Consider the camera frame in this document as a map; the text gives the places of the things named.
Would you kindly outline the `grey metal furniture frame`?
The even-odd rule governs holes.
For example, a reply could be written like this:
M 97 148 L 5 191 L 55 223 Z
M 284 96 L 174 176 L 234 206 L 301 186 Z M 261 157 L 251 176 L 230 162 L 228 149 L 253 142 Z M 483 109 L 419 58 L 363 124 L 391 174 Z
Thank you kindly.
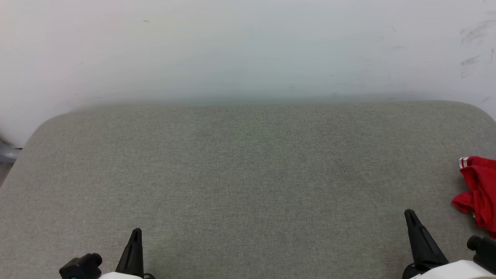
M 0 137 L 0 164 L 14 164 L 22 150 L 22 146 L 9 145 Z

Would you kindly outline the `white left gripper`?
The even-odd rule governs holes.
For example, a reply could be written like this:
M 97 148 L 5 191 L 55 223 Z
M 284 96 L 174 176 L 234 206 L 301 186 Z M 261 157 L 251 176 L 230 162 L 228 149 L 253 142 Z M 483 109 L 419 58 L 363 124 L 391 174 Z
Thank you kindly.
M 143 243 L 140 228 L 132 231 L 115 271 L 103 274 L 98 279 L 143 279 Z

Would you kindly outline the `red white basketball jersey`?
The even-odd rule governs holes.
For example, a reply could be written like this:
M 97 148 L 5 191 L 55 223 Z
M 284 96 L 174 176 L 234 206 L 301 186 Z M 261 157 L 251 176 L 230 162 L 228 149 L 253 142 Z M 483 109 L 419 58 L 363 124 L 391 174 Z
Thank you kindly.
M 471 214 L 477 226 L 496 239 L 496 160 L 462 157 L 459 167 L 468 190 L 457 195 L 452 204 Z

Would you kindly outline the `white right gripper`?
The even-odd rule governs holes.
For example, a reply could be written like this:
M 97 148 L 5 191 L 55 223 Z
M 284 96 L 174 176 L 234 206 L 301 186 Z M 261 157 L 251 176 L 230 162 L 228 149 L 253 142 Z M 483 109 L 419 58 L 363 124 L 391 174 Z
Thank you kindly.
M 411 209 L 404 211 L 413 263 L 402 279 L 496 279 L 496 274 L 473 261 L 449 263 L 427 228 Z

